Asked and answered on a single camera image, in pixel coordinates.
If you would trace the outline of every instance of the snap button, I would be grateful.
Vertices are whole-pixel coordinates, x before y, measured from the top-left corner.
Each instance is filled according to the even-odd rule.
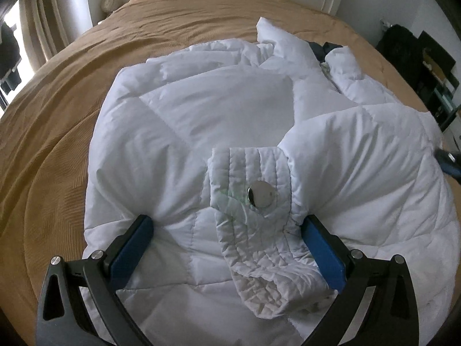
[[[275,188],[264,181],[254,181],[247,192],[248,201],[256,208],[266,208],[272,204],[275,197]]]

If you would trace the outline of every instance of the beige curtain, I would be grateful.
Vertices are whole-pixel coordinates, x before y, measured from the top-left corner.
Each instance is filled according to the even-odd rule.
[[[22,37],[27,57],[37,71],[69,45],[57,0],[19,0]]]

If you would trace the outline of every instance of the white puffer jacket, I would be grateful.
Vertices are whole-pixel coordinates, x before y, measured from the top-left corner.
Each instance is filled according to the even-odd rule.
[[[405,257],[425,344],[460,250],[437,124],[349,48],[327,55],[331,82],[308,43],[264,18],[257,28],[259,44],[215,41],[120,71],[90,146],[84,257],[147,214],[154,239],[118,295],[153,344],[298,346],[335,298],[300,237],[315,214],[349,248]],[[275,190],[267,208],[247,199],[257,180]]]

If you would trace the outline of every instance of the hanging clothes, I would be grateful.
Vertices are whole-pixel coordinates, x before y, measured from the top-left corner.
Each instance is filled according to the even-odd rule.
[[[19,44],[13,30],[3,22],[0,29],[0,87],[7,95],[21,83],[20,62]]]

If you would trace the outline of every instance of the bed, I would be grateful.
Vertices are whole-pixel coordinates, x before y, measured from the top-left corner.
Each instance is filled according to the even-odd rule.
[[[0,121],[0,307],[27,344],[50,258],[79,259],[85,248],[88,146],[119,70],[196,43],[255,42],[260,16],[303,40],[349,46],[368,75],[425,111],[369,43],[326,13],[290,0],[131,0],[43,66]],[[450,184],[459,214],[461,189]]]

